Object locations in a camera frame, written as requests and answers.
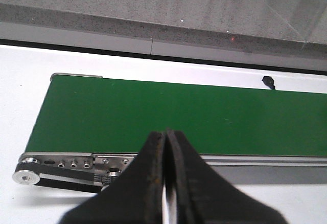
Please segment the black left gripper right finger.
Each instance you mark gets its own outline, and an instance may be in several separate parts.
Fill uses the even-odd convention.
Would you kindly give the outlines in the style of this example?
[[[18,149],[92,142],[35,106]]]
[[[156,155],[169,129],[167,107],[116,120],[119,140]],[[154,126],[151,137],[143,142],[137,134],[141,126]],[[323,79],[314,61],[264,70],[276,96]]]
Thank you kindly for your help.
[[[177,223],[286,223],[274,208],[234,187],[197,153],[182,131],[168,130],[165,178]]]

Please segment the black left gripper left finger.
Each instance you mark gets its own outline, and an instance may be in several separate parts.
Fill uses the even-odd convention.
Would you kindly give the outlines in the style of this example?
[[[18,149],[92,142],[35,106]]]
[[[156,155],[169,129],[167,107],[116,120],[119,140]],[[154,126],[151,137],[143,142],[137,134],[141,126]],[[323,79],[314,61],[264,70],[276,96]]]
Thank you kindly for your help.
[[[151,132],[140,152],[107,188],[66,212],[60,223],[162,223],[165,135]]]

